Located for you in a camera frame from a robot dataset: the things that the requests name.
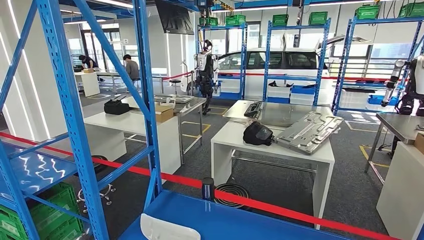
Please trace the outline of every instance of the cardboard box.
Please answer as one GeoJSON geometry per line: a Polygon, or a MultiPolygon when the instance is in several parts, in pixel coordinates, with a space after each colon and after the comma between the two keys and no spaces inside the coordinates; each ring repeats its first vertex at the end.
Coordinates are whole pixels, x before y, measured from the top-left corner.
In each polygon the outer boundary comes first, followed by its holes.
{"type": "Polygon", "coordinates": [[[164,123],[174,116],[174,109],[170,106],[155,106],[156,122],[164,123]]]}
{"type": "Polygon", "coordinates": [[[424,134],[418,133],[415,138],[413,145],[418,149],[422,154],[424,154],[424,134]]]}
{"type": "Polygon", "coordinates": [[[86,68],[86,69],[84,69],[84,70],[82,70],[85,74],[91,74],[91,73],[94,73],[94,69],[92,69],[92,68],[86,68]]]}

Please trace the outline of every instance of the blue shelf frame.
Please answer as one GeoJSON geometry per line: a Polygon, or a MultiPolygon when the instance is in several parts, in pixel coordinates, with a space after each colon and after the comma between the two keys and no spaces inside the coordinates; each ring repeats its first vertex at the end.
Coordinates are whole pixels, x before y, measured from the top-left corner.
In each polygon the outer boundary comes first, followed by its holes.
{"type": "Polygon", "coordinates": [[[13,77],[16,73],[18,63],[22,55],[22,51],[28,39],[32,23],[38,11],[46,40],[48,54],[50,56],[53,73],[55,76],[55,81],[57,84],[57,89],[59,91],[59,97],[62,103],[63,115],[65,117],[68,130],[68,132],[65,134],[61,134],[55,138],[48,139],[35,146],[14,152],[10,155],[7,155],[5,146],[0,140],[0,170],[5,184],[10,191],[10,195],[13,198],[13,201],[10,201],[0,196],[0,204],[18,213],[18,216],[25,227],[29,239],[32,240],[39,240],[40,237],[38,236],[37,229],[25,201],[25,198],[27,197],[89,223],[90,230],[95,239],[108,240],[109,234],[103,212],[102,202],[99,195],[99,189],[111,183],[122,173],[128,170],[129,167],[133,166],[144,157],[148,157],[149,168],[152,173],[151,175],[154,177],[150,179],[145,207],[147,207],[162,190],[155,102],[153,96],[153,83],[151,81],[152,72],[150,63],[149,37],[147,33],[148,28],[146,2],[145,0],[133,0],[138,55],[140,62],[140,75],[143,79],[146,79],[141,81],[141,95],[132,84],[130,77],[115,54],[115,51],[112,49],[109,41],[103,34],[103,30],[97,23],[96,17],[90,10],[86,0],[74,0],[74,3],[80,9],[92,31],[96,34],[96,36],[98,36],[98,40],[101,46],[109,56],[117,72],[122,76],[123,82],[143,112],[147,133],[147,147],[128,160],[121,167],[115,169],[113,172],[101,179],[99,182],[97,181],[87,134],[84,127],[78,90],[75,85],[74,71],[72,69],[71,57],[68,50],[68,44],[66,42],[59,3],[57,0],[32,0],[28,15],[20,34],[21,37],[17,42],[11,64],[7,70],[4,83],[1,86],[0,108],[3,108],[5,103],[6,97],[12,85],[13,77]],[[79,174],[81,187],[85,195],[85,204],[88,209],[89,219],[47,202],[35,195],[22,192],[10,163],[11,158],[35,151],[39,148],[45,147],[65,138],[70,138],[71,147],[73,149],[73,158],[77,172],[79,174]]]}
{"type": "Polygon", "coordinates": [[[327,48],[327,40],[329,38],[330,25],[331,25],[331,18],[328,18],[327,22],[323,25],[273,26],[272,22],[268,21],[268,32],[266,34],[265,74],[263,76],[262,101],[268,102],[270,100],[267,94],[268,80],[314,81],[316,86],[315,86],[315,93],[313,96],[313,105],[314,106],[317,105],[318,95],[320,94],[321,77],[323,76],[324,60],[326,58],[326,50],[327,50],[326,48],[327,48]],[[316,77],[269,74],[272,31],[302,30],[302,29],[323,29],[323,32],[324,32],[316,77]]]}
{"type": "MultiPolygon", "coordinates": [[[[350,109],[350,108],[341,108],[340,106],[340,97],[342,95],[342,89],[343,86],[362,86],[362,87],[372,87],[372,84],[367,84],[364,85],[363,83],[357,83],[352,85],[351,83],[348,84],[344,84],[345,81],[345,74],[346,74],[346,68],[348,65],[348,59],[349,59],[349,52],[351,50],[351,45],[352,45],[352,40],[354,37],[354,31],[355,31],[355,26],[356,25],[364,25],[364,24],[391,24],[391,23],[414,23],[416,22],[416,30],[415,30],[415,34],[413,36],[412,39],[412,44],[411,44],[411,48],[409,50],[409,55],[408,55],[408,59],[411,60],[411,58],[414,56],[415,51],[417,50],[418,46],[420,45],[420,43],[422,42],[423,39],[421,39],[421,41],[419,41],[419,43],[417,44],[417,39],[418,39],[418,35],[420,33],[420,29],[421,29],[421,25],[424,21],[424,17],[402,17],[402,18],[386,18],[386,19],[357,19],[356,17],[354,17],[353,19],[349,19],[348,23],[347,23],[347,28],[346,28],[346,39],[344,40],[344,44],[343,44],[343,52],[341,55],[341,64],[340,67],[338,69],[338,74],[337,74],[337,82],[335,85],[335,92],[334,92],[334,98],[332,101],[332,105],[331,105],[331,111],[333,112],[334,115],[337,115],[339,110],[352,110],[352,111],[358,111],[358,112],[368,112],[368,113],[378,113],[380,111],[378,110],[368,110],[368,109],[350,109]]],[[[402,75],[402,80],[399,84],[398,88],[398,92],[397,92],[397,98],[400,99],[399,97],[402,94],[403,88],[405,86],[405,80],[408,76],[408,71],[409,71],[409,67],[406,66],[405,70],[403,72],[402,75]]]]}
{"type": "Polygon", "coordinates": [[[196,35],[196,54],[200,52],[200,42],[198,35],[200,32],[203,34],[203,40],[205,40],[205,32],[206,31],[217,31],[217,30],[230,30],[230,29],[241,29],[241,68],[239,76],[220,76],[218,75],[218,79],[237,79],[240,81],[239,93],[231,93],[231,92],[222,92],[221,96],[214,96],[215,99],[227,99],[227,100],[243,100],[245,99],[245,84],[246,84],[246,67],[247,67],[247,43],[248,43],[248,24],[242,23],[241,25],[236,26],[197,26],[197,35],[196,35]]]}

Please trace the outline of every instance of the green plastic crate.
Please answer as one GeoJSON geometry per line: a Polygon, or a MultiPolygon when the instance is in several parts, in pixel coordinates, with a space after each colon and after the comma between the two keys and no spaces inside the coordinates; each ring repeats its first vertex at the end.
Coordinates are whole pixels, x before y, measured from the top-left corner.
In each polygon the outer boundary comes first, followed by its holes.
{"type": "Polygon", "coordinates": [[[74,240],[83,232],[83,223],[78,218],[65,221],[44,240],[74,240]]]}
{"type": "Polygon", "coordinates": [[[225,17],[226,26],[238,26],[246,22],[246,16],[237,14],[225,17]]]}
{"type": "Polygon", "coordinates": [[[327,22],[327,11],[314,11],[309,14],[308,25],[324,25],[327,22]]]}
{"type": "MultiPolygon", "coordinates": [[[[58,183],[50,189],[40,193],[38,197],[79,214],[74,189],[67,183],[58,183]]],[[[64,222],[71,219],[77,219],[34,200],[29,200],[27,205],[41,239],[50,235],[64,222]]],[[[28,239],[24,226],[15,211],[0,205],[0,221],[0,229],[8,236],[16,240],[28,239]]]]}
{"type": "Polygon", "coordinates": [[[379,5],[363,5],[356,9],[356,19],[377,19],[379,17],[380,6],[379,5]]]}
{"type": "Polygon", "coordinates": [[[200,26],[218,26],[218,18],[216,17],[201,17],[199,18],[200,26]]]}
{"type": "Polygon", "coordinates": [[[405,4],[400,8],[398,18],[424,17],[424,2],[405,4]]]}
{"type": "Polygon", "coordinates": [[[289,15],[288,14],[277,14],[272,15],[272,26],[287,26],[287,22],[289,21],[289,15]]]}

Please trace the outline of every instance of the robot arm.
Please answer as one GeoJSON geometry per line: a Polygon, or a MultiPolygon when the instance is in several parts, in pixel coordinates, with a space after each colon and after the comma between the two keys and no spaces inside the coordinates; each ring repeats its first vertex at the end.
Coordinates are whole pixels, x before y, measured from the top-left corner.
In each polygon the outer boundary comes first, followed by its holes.
{"type": "Polygon", "coordinates": [[[218,74],[220,73],[220,66],[218,65],[218,56],[212,55],[213,62],[213,84],[215,85],[215,89],[218,87],[218,74]]]}
{"type": "Polygon", "coordinates": [[[385,91],[384,99],[381,101],[381,106],[386,107],[390,99],[392,98],[393,91],[395,90],[396,86],[398,85],[399,77],[401,76],[402,68],[405,65],[408,65],[409,62],[405,60],[397,60],[394,63],[393,72],[391,73],[390,80],[386,84],[387,90],[385,91]]]}

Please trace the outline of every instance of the white column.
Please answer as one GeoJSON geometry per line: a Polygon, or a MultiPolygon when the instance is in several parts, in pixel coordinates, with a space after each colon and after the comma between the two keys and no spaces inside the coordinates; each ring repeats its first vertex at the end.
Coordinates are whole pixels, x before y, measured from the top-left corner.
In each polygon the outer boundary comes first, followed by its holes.
{"type": "MultiPolygon", "coordinates": [[[[31,0],[0,0],[0,83],[12,60],[31,0]]],[[[44,141],[67,132],[58,88],[36,14],[3,108],[14,136],[44,141]]]]}

